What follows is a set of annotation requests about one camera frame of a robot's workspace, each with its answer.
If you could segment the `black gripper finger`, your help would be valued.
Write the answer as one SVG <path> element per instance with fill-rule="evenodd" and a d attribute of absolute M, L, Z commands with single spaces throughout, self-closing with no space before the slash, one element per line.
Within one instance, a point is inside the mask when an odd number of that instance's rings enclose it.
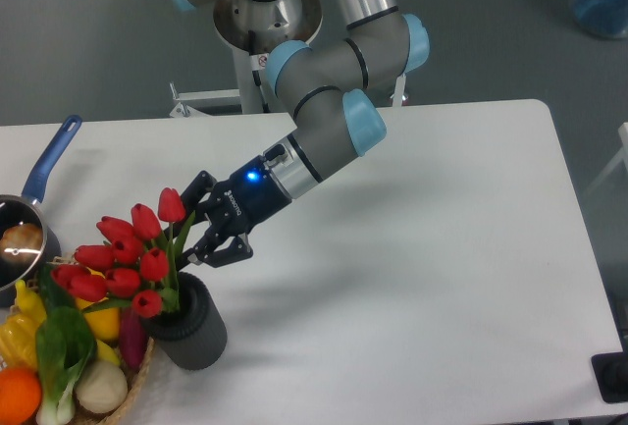
<path fill-rule="evenodd" d="M 213 190 L 216 182 L 217 180 L 205 170 L 199 172 L 194 177 L 181 193 L 181 200 L 186 214 L 190 214 L 196 209 L 201 199 Z"/>
<path fill-rule="evenodd" d="M 253 249 L 248 241 L 248 234 L 243 233 L 223 239 L 219 233 L 210 228 L 192 248 L 186 249 L 179 257 L 179 270 L 190 264 L 206 264 L 213 268 L 220 268 L 247 260 L 252 256 Z"/>

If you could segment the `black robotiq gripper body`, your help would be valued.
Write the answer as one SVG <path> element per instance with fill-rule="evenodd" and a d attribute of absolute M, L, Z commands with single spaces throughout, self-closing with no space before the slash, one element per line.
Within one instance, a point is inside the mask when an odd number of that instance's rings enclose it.
<path fill-rule="evenodd" d="M 249 234 L 290 204 L 290 198 L 265 167 L 263 158 L 254 158 L 214 185 L 204 202 L 215 240 Z"/>

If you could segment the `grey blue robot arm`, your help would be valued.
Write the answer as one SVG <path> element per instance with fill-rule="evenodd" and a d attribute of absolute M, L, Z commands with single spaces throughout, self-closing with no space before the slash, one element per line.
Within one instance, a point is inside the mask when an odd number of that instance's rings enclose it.
<path fill-rule="evenodd" d="M 225 181 L 198 175 L 183 195 L 208 229 L 177 264 L 221 267 L 251 257 L 248 235 L 379 143 L 386 125 L 367 90 L 421 67 L 429 36 L 395 0 L 339 0 L 347 37 L 315 50 L 318 0 L 174 0 L 181 8 L 213 4 L 217 31 L 253 65 L 252 81 L 271 92 L 294 130 Z"/>

